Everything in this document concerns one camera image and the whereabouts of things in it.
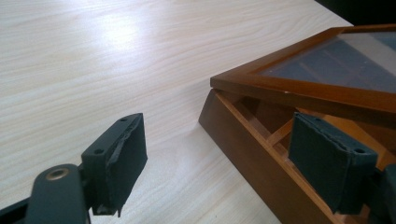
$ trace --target wooden tray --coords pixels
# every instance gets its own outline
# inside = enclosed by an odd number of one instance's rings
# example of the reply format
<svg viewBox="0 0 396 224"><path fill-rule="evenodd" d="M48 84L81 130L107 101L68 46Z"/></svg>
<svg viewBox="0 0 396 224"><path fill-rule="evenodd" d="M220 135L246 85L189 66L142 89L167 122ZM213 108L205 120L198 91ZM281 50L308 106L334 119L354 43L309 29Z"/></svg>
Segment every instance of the wooden tray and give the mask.
<svg viewBox="0 0 396 224"><path fill-rule="evenodd" d="M395 163L395 32L332 28L211 78L200 123L283 223L366 223L367 207L333 214L288 159L292 115L326 119L375 150L379 169Z"/></svg>

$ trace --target metal grommet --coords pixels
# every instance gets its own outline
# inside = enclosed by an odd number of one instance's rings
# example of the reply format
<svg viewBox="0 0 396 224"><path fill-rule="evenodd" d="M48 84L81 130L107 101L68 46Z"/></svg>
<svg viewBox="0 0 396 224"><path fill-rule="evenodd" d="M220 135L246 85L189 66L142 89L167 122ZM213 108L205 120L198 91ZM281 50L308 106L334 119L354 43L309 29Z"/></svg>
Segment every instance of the metal grommet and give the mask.
<svg viewBox="0 0 396 224"><path fill-rule="evenodd" d="M49 172L46 175L46 178L48 180L57 180L57 179L63 178L64 176L66 176L68 174L69 174L69 169L67 169L67 168L58 168L58 169L55 169L55 170Z"/></svg>

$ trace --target light wood grain surface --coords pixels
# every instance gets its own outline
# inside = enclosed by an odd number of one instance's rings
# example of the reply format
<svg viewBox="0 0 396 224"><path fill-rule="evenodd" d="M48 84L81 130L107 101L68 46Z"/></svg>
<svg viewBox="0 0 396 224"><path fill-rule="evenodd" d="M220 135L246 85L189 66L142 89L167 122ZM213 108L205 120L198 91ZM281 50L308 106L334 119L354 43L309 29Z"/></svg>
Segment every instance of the light wood grain surface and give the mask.
<svg viewBox="0 0 396 224"><path fill-rule="evenodd" d="M93 223L278 223L197 123L209 78L345 25L311 0L2 1L0 208L143 112L148 164Z"/></svg>

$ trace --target dark background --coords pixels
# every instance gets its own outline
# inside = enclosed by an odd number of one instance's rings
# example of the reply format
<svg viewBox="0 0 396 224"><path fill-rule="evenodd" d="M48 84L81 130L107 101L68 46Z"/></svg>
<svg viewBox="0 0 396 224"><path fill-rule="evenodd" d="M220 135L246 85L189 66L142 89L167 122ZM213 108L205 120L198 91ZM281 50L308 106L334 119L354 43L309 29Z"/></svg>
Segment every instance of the dark background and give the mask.
<svg viewBox="0 0 396 224"><path fill-rule="evenodd" d="M396 0L316 0L353 25L396 23Z"/></svg>

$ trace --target glass panel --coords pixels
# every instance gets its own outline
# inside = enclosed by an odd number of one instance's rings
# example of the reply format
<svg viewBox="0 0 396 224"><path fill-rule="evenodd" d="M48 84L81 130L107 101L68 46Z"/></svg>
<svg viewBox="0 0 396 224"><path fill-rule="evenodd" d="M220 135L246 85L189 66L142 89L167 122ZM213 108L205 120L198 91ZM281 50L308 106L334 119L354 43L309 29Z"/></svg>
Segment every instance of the glass panel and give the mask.
<svg viewBox="0 0 396 224"><path fill-rule="evenodd" d="M396 93L396 33L341 34L259 74Z"/></svg>

